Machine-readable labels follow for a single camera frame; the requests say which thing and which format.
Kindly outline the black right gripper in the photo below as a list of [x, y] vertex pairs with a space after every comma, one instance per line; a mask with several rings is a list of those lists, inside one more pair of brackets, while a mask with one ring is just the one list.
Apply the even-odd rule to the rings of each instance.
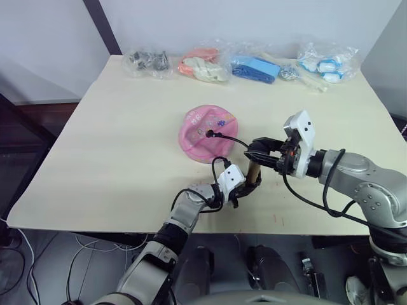
[[[279, 174], [291, 175], [295, 172], [294, 162], [297, 152], [300, 149], [301, 136], [297, 130], [290, 131], [285, 141], [260, 137], [254, 139], [249, 145], [249, 151], [244, 155], [260, 166], [271, 168]], [[264, 153], [281, 153], [280, 158]]]

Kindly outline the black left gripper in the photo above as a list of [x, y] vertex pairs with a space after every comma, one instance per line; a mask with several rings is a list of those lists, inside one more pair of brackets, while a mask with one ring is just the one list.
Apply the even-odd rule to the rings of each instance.
[[238, 200], [250, 195], [254, 190], [261, 185], [261, 178], [257, 178], [253, 183], [253, 173], [248, 172], [245, 176], [245, 182], [241, 186], [236, 187], [229, 193], [229, 202], [233, 208], [238, 208]]

